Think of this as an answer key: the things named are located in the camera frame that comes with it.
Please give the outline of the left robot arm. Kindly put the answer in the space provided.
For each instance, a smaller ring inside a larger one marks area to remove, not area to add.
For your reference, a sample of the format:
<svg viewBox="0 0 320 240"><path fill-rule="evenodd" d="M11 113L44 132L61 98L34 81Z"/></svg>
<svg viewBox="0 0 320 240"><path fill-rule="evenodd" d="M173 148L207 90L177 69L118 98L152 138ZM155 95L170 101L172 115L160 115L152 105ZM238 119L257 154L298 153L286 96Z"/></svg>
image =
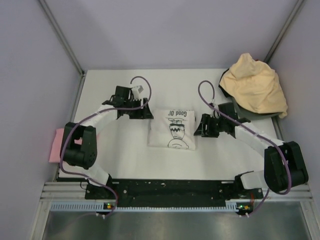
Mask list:
<svg viewBox="0 0 320 240"><path fill-rule="evenodd" d="M149 97L141 98L141 85L117 86L110 99L85 119L68 122L63 131L60 150L60 170L75 175L96 185L96 192L102 198L109 198L114 191L108 183L110 174L96 162L98 157L98 135L108 124L128 115L131 120L152 120Z"/></svg>

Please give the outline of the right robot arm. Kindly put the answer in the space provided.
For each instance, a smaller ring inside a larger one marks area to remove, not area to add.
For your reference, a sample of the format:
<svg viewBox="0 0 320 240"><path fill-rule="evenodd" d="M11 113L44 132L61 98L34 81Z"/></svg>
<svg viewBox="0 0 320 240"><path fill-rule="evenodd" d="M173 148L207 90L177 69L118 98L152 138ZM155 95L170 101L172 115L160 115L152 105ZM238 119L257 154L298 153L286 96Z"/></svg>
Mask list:
<svg viewBox="0 0 320 240"><path fill-rule="evenodd" d="M239 174L239 182L233 185L233 192L245 198L252 189L268 188L281 194L306 184L309 175L299 144L284 142L259 131L246 118L239 118L233 103L227 102L215 107L213 114L204 113L194 136L218 138L227 133L255 150L263 158L263 170Z"/></svg>

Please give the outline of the white and green t shirt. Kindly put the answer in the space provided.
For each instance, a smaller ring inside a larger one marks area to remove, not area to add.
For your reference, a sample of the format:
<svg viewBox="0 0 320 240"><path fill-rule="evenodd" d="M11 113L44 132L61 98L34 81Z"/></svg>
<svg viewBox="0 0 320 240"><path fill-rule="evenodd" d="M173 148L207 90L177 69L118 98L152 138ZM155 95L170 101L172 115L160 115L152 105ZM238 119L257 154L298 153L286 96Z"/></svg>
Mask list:
<svg viewBox="0 0 320 240"><path fill-rule="evenodd" d="M148 146L194 151L195 127L194 110L156 109L150 122Z"/></svg>

